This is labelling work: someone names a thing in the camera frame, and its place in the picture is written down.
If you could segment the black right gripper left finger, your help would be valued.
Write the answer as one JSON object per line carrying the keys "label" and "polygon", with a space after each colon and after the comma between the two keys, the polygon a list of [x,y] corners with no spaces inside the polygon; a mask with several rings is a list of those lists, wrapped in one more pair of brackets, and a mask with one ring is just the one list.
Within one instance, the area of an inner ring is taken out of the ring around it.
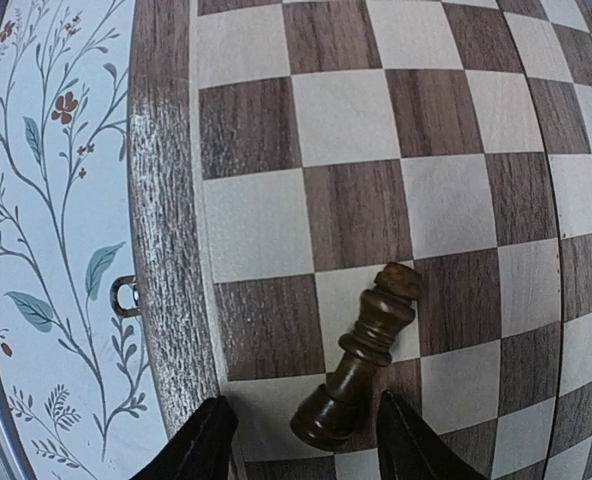
{"label": "black right gripper left finger", "polygon": [[237,415],[224,396],[206,399],[132,479],[227,479],[237,426]]}

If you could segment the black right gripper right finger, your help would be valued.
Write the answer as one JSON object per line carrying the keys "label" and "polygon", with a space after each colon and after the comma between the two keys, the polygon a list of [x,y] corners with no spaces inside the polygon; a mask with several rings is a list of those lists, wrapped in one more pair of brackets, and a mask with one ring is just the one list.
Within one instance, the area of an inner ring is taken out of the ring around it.
{"label": "black right gripper right finger", "polygon": [[381,395],[377,411],[381,479],[448,480],[486,477],[456,455],[401,396]]}

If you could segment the dark wooden king piece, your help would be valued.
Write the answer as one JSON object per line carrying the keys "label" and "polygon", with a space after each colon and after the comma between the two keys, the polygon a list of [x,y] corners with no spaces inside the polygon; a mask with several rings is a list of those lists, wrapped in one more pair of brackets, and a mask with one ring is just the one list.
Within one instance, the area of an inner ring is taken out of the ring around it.
{"label": "dark wooden king piece", "polygon": [[392,363],[397,336],[416,318],[412,303],[422,287],[417,271],[389,262],[361,292],[358,318],[338,340],[343,355],[336,370],[292,416],[290,428],[298,439],[334,451],[354,434],[369,408],[377,370]]}

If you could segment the wooden chess board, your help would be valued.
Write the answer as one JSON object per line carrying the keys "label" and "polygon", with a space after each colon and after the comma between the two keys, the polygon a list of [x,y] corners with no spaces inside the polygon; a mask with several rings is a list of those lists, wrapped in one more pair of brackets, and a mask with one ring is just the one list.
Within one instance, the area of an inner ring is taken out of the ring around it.
{"label": "wooden chess board", "polygon": [[163,421],[250,479],[378,476],[375,417],[291,432],[387,263],[423,277],[376,391],[490,479],[592,479],[592,2],[139,1],[136,269]]}

